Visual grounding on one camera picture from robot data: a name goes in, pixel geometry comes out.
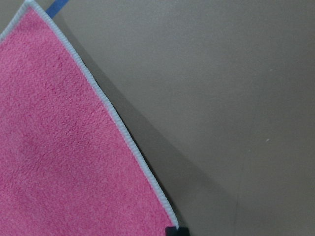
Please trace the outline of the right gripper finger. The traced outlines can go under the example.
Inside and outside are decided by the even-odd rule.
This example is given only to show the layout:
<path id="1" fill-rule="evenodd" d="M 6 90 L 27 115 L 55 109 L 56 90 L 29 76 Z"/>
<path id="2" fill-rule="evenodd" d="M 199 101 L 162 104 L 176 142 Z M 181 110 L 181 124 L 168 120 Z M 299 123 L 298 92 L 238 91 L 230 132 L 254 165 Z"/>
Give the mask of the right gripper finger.
<path id="1" fill-rule="evenodd" d="M 186 227 L 166 227 L 165 228 L 166 236 L 190 236 L 189 229 Z"/>

